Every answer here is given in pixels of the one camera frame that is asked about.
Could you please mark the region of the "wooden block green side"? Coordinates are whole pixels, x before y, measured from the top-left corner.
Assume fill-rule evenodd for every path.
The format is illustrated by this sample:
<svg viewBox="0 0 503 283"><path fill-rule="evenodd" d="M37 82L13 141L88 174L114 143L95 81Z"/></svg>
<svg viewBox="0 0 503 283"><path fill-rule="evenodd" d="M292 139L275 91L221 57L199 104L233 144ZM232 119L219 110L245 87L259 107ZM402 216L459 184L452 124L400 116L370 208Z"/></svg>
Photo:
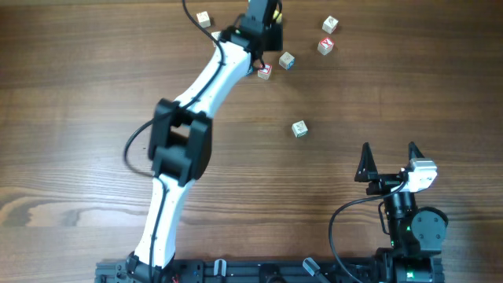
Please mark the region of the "wooden block green side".
<svg viewBox="0 0 503 283"><path fill-rule="evenodd" d="M297 138L300 138L300 137L307 134L307 132L308 132L307 125L305 124L305 122L303 120L300 120L299 122L293 123L292 124L292 132Z"/></svg>

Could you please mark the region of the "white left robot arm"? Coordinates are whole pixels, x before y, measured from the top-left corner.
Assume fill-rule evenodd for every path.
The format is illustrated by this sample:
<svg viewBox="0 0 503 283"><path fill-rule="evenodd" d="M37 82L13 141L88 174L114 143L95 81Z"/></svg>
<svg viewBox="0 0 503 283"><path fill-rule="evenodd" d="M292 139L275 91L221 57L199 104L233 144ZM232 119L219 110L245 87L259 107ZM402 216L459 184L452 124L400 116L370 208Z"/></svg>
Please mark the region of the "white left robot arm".
<svg viewBox="0 0 503 283"><path fill-rule="evenodd" d="M232 88L263 59L283 47L277 18L279 0L254 0L218 37L205 35L215 52L194 83L173 101L160 100L153 117L127 140L130 146L151 130L148 158L152 198L141 241L126 259L133 282L169 282L176 253L176 233L189 190L205 172L212 152L213 119Z"/></svg>

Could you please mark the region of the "wooden block red X top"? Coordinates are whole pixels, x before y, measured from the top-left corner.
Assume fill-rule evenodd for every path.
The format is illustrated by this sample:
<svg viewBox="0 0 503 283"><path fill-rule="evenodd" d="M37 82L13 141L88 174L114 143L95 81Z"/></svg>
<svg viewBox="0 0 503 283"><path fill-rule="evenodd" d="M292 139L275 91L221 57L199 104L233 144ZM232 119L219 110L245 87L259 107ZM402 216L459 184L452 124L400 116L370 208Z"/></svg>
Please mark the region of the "wooden block red X top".
<svg viewBox="0 0 503 283"><path fill-rule="evenodd" d="M332 51L333 47L333 40L329 37L325 37L318 43L318 52L322 55L327 55Z"/></svg>

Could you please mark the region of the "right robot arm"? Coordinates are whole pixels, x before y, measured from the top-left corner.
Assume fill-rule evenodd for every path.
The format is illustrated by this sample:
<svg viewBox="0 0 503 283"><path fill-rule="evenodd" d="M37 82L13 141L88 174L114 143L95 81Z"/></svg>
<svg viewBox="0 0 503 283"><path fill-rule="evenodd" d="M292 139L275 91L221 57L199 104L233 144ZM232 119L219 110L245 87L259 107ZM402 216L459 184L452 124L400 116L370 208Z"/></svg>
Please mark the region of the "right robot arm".
<svg viewBox="0 0 503 283"><path fill-rule="evenodd" d="M390 248L375 255L374 282L441 283L445 275L442 242L448 218L437 208L419 208L415 195L428 189L437 177L435 162L425 157L414 143L408 145L408 164L396 174L380 174L369 143L362 146L354 180L368 184L366 194L382 197L378 212Z"/></svg>

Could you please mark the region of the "wooden block red 9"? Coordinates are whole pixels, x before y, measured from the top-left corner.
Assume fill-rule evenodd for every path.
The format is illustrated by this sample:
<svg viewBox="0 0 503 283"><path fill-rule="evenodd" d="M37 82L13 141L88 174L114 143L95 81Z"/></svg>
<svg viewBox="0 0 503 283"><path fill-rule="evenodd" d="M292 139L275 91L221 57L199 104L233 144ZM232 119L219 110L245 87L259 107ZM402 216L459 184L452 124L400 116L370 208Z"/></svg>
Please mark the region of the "wooden block red 9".
<svg viewBox="0 0 503 283"><path fill-rule="evenodd" d="M339 21L335 17L328 16L323 22L322 30L328 34L332 34L336 30L338 23Z"/></svg>

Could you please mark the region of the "wooden block blue D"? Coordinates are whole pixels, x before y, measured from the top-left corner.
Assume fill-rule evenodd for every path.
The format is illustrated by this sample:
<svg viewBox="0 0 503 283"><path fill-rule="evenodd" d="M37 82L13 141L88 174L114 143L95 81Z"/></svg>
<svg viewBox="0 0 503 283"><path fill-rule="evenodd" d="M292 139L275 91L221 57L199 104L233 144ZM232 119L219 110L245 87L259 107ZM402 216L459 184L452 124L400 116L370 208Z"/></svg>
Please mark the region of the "wooden block blue D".
<svg viewBox="0 0 503 283"><path fill-rule="evenodd" d="M286 70L289 70L294 65L294 63L295 57L292 56L289 52L285 52L279 58L279 65Z"/></svg>

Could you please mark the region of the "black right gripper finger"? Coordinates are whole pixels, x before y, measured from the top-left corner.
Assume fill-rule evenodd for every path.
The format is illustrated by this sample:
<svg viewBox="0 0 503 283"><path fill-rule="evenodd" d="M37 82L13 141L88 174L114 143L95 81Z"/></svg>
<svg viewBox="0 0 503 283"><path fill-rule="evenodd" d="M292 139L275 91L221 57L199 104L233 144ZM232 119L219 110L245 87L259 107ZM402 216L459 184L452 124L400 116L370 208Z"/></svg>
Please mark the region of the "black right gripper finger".
<svg viewBox="0 0 503 283"><path fill-rule="evenodd" d="M358 164L354 180L356 182L373 182L379 179L378 170L373 159L372 150L368 142L362 146L361 159Z"/></svg>
<svg viewBox="0 0 503 283"><path fill-rule="evenodd" d="M416 146L416 144L413 141L411 141L408 144L408 159L412 160L412 159L417 159L417 158L424 158L424 155L418 149L418 147Z"/></svg>

